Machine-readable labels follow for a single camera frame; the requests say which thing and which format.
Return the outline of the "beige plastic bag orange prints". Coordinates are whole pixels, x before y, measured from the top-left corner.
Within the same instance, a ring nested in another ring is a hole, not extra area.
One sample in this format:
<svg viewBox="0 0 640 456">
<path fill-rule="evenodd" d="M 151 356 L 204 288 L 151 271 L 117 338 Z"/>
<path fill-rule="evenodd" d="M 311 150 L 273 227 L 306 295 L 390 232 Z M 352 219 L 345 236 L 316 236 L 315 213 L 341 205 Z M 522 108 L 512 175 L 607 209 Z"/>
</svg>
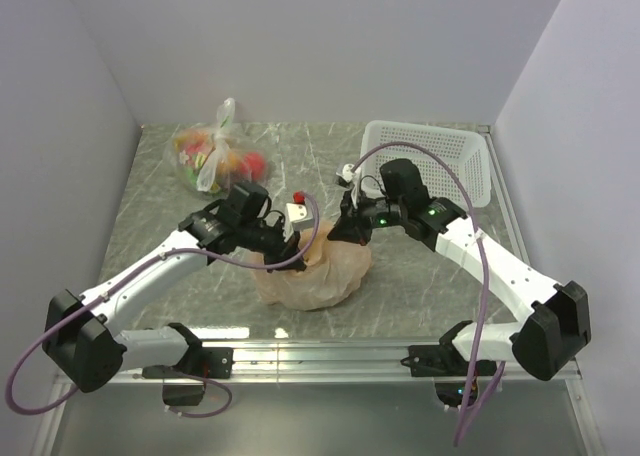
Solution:
<svg viewBox="0 0 640 456">
<path fill-rule="evenodd" d="M 263 303 L 313 311 L 335 306 L 360 288 L 373 264 L 371 249 L 331 241 L 331 229 L 330 221 L 320 222 L 316 239 L 304 255 L 305 270 L 251 271 Z"/>
</svg>

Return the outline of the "white perforated plastic basket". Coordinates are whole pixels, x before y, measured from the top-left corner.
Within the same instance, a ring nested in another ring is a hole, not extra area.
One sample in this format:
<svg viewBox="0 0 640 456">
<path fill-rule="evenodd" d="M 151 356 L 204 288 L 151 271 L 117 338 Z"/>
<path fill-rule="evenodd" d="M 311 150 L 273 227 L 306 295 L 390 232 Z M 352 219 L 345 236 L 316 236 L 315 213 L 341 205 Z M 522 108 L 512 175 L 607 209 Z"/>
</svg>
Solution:
<svg viewBox="0 0 640 456">
<path fill-rule="evenodd" d="M 440 158 L 455 173 L 475 208 L 483 208 L 491 201 L 491 175 L 487 144 L 479 134 L 459 129 L 375 120 L 369 122 L 362 138 L 361 152 L 393 142 L 360 166 L 362 190 L 371 197 L 380 195 L 381 166 L 393 159 L 407 158 L 419 169 L 423 184 L 433 197 L 445 197 L 467 209 L 458 186 L 449 174 L 431 157 L 406 147 L 406 142 L 419 145 Z"/>
</svg>

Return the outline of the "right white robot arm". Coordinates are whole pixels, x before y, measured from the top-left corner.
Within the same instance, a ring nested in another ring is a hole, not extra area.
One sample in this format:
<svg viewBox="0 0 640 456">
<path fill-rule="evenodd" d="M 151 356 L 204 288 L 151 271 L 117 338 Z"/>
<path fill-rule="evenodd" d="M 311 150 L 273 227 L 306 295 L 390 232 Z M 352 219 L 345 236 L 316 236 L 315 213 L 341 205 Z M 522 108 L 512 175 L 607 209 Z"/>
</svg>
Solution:
<svg viewBox="0 0 640 456">
<path fill-rule="evenodd" d="M 463 376 L 475 360 L 483 375 L 493 364 L 516 362 L 529 375 L 551 380 L 591 340 L 588 296 L 576 282 L 565 285 L 522 262 L 473 226 L 467 212 L 444 197 L 430 196 L 418 168 L 395 159 L 381 168 L 383 191 L 361 189 L 362 172 L 350 164 L 337 172 L 346 191 L 332 241 L 366 245 L 374 230 L 399 226 L 412 239 L 458 264 L 511 312 L 509 324 L 463 321 L 422 357 L 430 376 Z"/>
</svg>

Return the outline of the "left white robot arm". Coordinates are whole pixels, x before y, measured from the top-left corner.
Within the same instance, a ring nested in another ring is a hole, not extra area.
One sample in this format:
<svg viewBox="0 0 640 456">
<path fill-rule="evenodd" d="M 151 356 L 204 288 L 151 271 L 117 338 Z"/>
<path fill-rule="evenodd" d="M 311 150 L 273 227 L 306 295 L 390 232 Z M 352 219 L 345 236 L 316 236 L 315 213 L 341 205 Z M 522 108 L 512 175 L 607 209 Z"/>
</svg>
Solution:
<svg viewBox="0 0 640 456">
<path fill-rule="evenodd" d="M 312 196 L 301 192 L 268 224 L 271 198 L 256 183 L 238 183 L 223 199 L 189 214 L 151 253 L 105 283 L 75 296 L 63 291 L 49 304 L 45 354 L 84 393 L 117 373 L 166 367 L 177 377 L 205 377 L 213 364 L 185 325 L 128 330 L 134 316 L 169 288 L 213 262 L 233 264 L 242 248 L 259 253 L 258 270 L 303 271 L 301 231 L 319 226 Z"/>
</svg>

